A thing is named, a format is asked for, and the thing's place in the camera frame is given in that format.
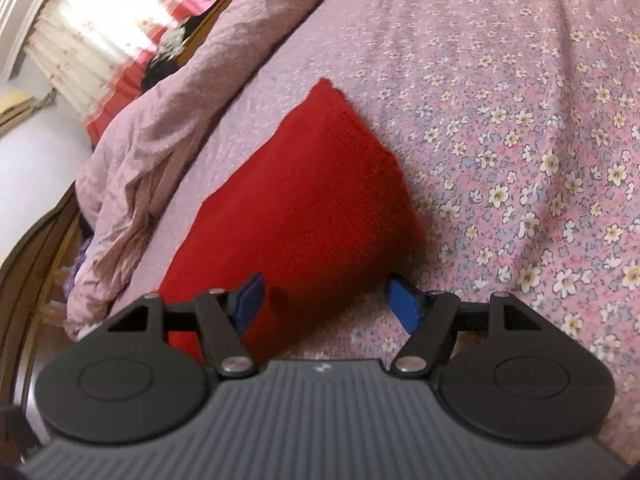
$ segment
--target crumpled blanket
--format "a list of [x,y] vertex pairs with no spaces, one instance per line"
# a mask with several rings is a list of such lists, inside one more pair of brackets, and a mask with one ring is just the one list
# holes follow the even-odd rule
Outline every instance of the crumpled blanket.
[[72,339],[104,319],[205,134],[274,47],[321,0],[234,0],[186,66],[111,122],[76,179],[95,231],[67,303]]

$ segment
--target floral bedsheet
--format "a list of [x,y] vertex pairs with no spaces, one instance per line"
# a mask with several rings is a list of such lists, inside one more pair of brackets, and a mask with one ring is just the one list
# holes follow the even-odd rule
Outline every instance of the floral bedsheet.
[[[126,300],[320,76],[398,156],[417,284],[512,291],[591,350],[618,390],[602,439],[640,459],[640,0],[326,0],[213,131]],[[290,354],[388,363],[406,337],[369,294]]]

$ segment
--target red cushion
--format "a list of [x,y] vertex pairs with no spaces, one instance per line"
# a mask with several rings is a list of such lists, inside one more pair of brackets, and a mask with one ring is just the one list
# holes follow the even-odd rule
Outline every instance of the red cushion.
[[[421,240],[393,154],[321,79],[204,201],[159,291],[187,301],[263,273],[267,299],[243,337],[263,362],[373,288]],[[169,341],[199,355],[193,334]]]

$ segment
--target wooden bed frame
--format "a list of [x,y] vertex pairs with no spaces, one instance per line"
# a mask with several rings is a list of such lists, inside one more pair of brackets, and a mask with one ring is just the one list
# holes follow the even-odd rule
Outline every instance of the wooden bed frame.
[[[49,435],[33,387],[42,368],[71,345],[62,285],[82,244],[71,186],[58,205],[21,238],[0,267],[0,404],[22,407],[38,437]],[[19,455],[0,420],[0,460]]]

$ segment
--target curtain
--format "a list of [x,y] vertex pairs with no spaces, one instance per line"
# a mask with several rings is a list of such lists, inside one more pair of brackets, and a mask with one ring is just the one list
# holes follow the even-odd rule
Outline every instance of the curtain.
[[140,95],[162,34],[215,1],[47,0],[25,51],[85,119],[95,144]]

